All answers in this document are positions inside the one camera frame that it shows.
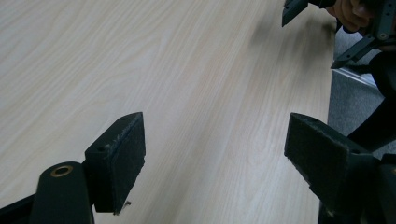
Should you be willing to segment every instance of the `wood grain surface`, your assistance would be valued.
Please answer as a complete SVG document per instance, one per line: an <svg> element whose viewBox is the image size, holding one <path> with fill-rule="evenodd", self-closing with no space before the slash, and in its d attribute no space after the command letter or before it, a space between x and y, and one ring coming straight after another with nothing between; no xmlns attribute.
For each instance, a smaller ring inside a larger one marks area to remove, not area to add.
<svg viewBox="0 0 396 224"><path fill-rule="evenodd" d="M147 156L96 223L314 224L283 156L290 112L326 121L333 20L277 0L0 1L0 207L142 111Z"/></svg>

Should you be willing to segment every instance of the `round hole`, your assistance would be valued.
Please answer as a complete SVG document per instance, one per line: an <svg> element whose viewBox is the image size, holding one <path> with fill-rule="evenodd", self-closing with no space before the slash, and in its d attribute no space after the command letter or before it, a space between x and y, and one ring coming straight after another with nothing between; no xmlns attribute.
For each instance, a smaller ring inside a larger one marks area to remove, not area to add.
<svg viewBox="0 0 396 224"><path fill-rule="evenodd" d="M351 153L352 154L357 154L357 155L361 154L361 152L359 150L357 150L357 149L352 149Z"/></svg>
<svg viewBox="0 0 396 224"><path fill-rule="evenodd" d="M61 177L61 176L70 174L72 172L72 170L73 170L73 166L70 166L70 165L60 166L60 167L57 167L54 170L52 170L50 175L53 177Z"/></svg>

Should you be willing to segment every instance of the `gray floor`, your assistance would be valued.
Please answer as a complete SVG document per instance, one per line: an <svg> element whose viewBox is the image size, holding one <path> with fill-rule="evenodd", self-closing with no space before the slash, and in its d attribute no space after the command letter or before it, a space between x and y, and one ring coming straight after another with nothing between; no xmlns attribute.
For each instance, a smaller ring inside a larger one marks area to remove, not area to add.
<svg viewBox="0 0 396 224"><path fill-rule="evenodd" d="M343 53L360 35L349 35L340 30L335 38L334 57ZM368 64L378 53L369 55L350 65ZM339 133L348 135L361 125L379 106L384 97L376 88L370 74L359 74L351 68L335 69L332 72L332 92L330 98L328 124ZM396 141L379 149L375 156L396 153Z"/></svg>

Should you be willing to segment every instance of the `wooden table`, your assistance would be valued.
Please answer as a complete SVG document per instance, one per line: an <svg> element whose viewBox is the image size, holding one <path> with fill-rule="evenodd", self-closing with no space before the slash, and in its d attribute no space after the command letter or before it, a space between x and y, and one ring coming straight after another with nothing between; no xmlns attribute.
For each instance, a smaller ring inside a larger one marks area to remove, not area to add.
<svg viewBox="0 0 396 224"><path fill-rule="evenodd" d="M147 156L96 223L316 223L283 147L291 111L326 120L333 20L283 1L0 2L0 207L143 111Z"/></svg>

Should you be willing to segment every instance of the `table top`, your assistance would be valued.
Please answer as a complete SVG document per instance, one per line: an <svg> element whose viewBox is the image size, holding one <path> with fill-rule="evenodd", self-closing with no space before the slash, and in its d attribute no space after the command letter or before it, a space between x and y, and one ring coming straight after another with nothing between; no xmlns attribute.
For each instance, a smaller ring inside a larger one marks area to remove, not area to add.
<svg viewBox="0 0 396 224"><path fill-rule="evenodd" d="M326 121L335 23L277 0L0 2L0 207L142 111L147 156L96 223L317 223L284 155L290 112Z"/></svg>

